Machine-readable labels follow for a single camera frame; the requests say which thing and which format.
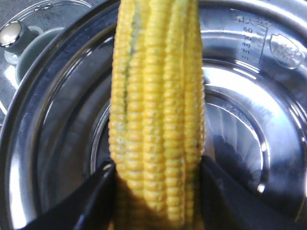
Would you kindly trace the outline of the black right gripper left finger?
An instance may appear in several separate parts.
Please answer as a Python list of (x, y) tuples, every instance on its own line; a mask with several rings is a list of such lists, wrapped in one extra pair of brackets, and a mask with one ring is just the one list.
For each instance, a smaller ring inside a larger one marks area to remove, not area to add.
[(115, 201), (116, 167), (105, 161), (76, 191), (25, 230), (107, 230)]

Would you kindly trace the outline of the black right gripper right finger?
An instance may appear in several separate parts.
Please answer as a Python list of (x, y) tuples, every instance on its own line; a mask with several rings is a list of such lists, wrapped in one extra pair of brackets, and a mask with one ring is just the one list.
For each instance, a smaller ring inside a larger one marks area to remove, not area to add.
[(211, 157), (201, 158), (201, 215), (207, 230), (303, 230), (233, 180)]

